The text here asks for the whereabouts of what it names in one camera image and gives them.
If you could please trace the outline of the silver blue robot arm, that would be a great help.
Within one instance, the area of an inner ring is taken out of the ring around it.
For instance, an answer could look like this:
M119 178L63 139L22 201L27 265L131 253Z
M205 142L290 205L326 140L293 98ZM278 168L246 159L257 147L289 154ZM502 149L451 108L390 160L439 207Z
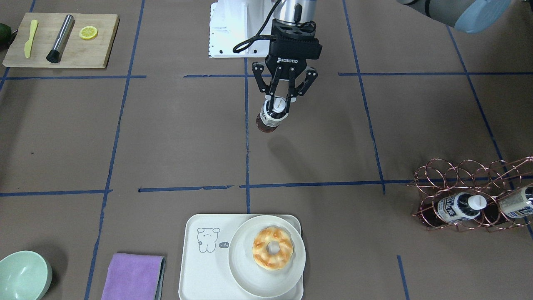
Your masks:
M316 38L314 0L271 0L270 9L255 35L233 47L240 53L258 40L269 42L265 61L255 63L259 90L265 94L267 111L277 111L276 89L280 80L288 82L282 97L281 113L287 113L292 102L303 96L316 78L308 60L320 57L322 45ZM434 21L460 32L476 34L490 27L510 6L508 0L400 0Z

